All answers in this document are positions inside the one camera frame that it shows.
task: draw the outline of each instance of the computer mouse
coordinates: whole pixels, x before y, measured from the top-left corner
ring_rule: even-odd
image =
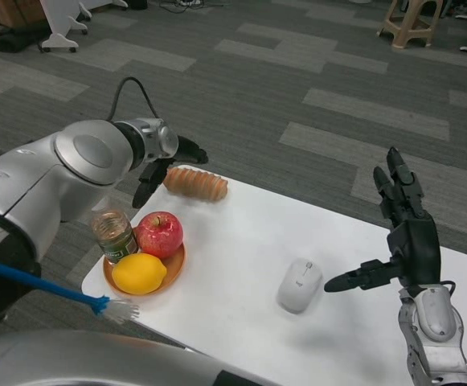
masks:
[[[288,312],[299,314],[306,310],[321,283],[322,271],[317,263],[296,259],[280,285],[277,301]]]

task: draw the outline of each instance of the blue handle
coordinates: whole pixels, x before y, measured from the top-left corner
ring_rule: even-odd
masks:
[[[83,295],[80,292],[66,289],[57,284],[51,283],[50,281],[43,280],[29,273],[8,267],[3,264],[0,264],[0,276],[6,277],[13,281],[18,281],[20,283],[23,283],[24,285],[35,287],[39,290],[50,292],[63,298],[88,304],[96,313],[99,313],[101,310],[105,309],[106,303],[108,303],[108,301],[110,300],[110,298],[106,296],[103,296],[101,298],[93,298],[92,296]]]

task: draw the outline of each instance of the bread roll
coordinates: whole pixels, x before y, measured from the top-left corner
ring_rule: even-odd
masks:
[[[226,197],[227,181],[218,175],[183,167],[167,171],[163,184],[168,191],[194,199],[219,201]]]

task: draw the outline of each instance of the stool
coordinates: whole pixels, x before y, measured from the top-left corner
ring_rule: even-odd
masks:
[[[385,16],[385,20],[383,21],[383,25],[376,35],[379,36],[383,31],[391,32],[394,35],[392,46],[395,48],[404,48],[408,40],[414,38],[426,38],[426,47],[429,47],[432,44],[433,33],[439,21],[440,11],[442,10],[442,0],[410,0],[404,17],[392,16],[397,7],[397,1],[398,0],[392,1],[387,16]],[[421,20],[420,12],[423,9],[423,5],[431,1],[436,3],[436,9],[432,24],[430,25],[424,20]],[[395,24],[395,22],[399,21],[401,21],[400,26]]]

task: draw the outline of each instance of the plate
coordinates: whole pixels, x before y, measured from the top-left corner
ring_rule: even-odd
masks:
[[[167,257],[166,259],[162,260],[162,263],[167,268],[167,275],[163,278],[161,285],[153,292],[149,292],[148,294],[144,295],[132,295],[128,294],[124,291],[121,291],[113,281],[112,278],[112,270],[113,264],[109,262],[107,258],[103,259],[103,273],[104,278],[110,284],[110,286],[117,291],[119,294],[129,295],[129,296],[148,296],[152,294],[156,294],[168,286],[170,286],[179,276],[179,273],[182,272],[183,265],[186,260],[186,253],[185,253],[185,246],[181,244],[178,250],[172,255],[171,257]]]

